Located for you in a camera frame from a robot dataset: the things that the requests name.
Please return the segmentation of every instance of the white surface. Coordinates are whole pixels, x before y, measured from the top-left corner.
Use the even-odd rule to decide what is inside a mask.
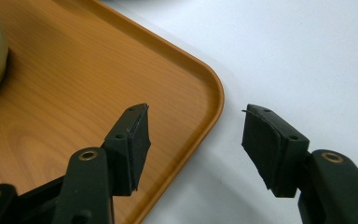
[[[297,198],[267,191],[241,147],[247,104],[358,165],[358,1],[104,2],[210,65],[226,95],[145,223],[301,223]]]

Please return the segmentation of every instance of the tray rim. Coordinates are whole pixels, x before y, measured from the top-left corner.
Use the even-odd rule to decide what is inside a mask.
[[[225,102],[225,94],[223,85],[215,73],[215,71],[206,63],[199,60],[198,58],[194,57],[193,55],[187,53],[183,49],[176,47],[173,43],[167,41],[166,39],[152,33],[151,31],[144,28],[142,25],[132,21],[131,19],[127,18],[126,16],[120,14],[119,12],[113,10],[111,7],[105,5],[98,0],[64,0],[64,1],[71,1],[77,5],[81,5],[82,7],[86,8],[90,11],[93,15],[97,16],[99,19],[114,25],[117,29],[121,32],[129,35],[131,38],[135,39],[136,41],[144,44],[148,48],[151,48],[153,51],[163,54],[165,58],[170,60],[172,63],[176,64],[183,64],[183,62],[191,63],[191,68],[189,66],[184,67],[187,71],[193,71],[192,74],[195,74],[194,70],[197,69],[197,77],[205,78],[208,76],[207,80],[209,81],[209,85],[213,87],[216,91],[215,96],[218,98],[213,99],[213,113],[208,113],[208,116],[201,119],[200,123],[208,123],[202,124],[202,131],[197,133],[197,137],[193,139],[191,142],[190,147],[186,149],[179,158],[178,162],[170,172],[170,175],[165,178],[165,181],[159,185],[158,190],[153,195],[148,194],[148,202],[143,204],[142,209],[136,213],[136,216],[132,216],[133,218],[131,221],[133,223],[141,223],[153,206],[157,203],[158,199],[162,196],[164,191],[168,188],[168,186],[173,182],[173,180],[177,177],[179,172],[183,169],[186,165],[188,160],[191,158],[195,150],[200,146],[201,142],[205,139],[207,134],[211,131],[213,126],[219,120],[223,109],[224,109],[224,102]]]

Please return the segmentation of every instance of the wooden tray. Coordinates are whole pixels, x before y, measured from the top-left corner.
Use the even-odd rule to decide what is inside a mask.
[[[221,83],[206,64],[93,0],[0,0],[10,53],[0,86],[0,183],[23,193],[64,175],[121,113],[148,103],[152,147],[138,192],[115,197],[139,223],[218,120]]]

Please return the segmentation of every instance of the orange tray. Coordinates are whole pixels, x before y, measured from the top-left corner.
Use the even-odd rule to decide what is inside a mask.
[[[19,194],[64,175],[121,113],[147,103],[140,188],[115,197],[117,223],[140,223],[218,120],[212,69],[94,0],[0,0],[10,53],[0,85],[0,183]]]

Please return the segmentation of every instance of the wood grain surface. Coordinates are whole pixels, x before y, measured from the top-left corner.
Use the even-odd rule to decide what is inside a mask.
[[[139,223],[218,120],[224,94],[207,65],[91,0],[0,0],[9,44],[0,85],[0,183],[20,194],[64,175],[122,112],[149,104],[140,188],[115,197],[117,223]]]

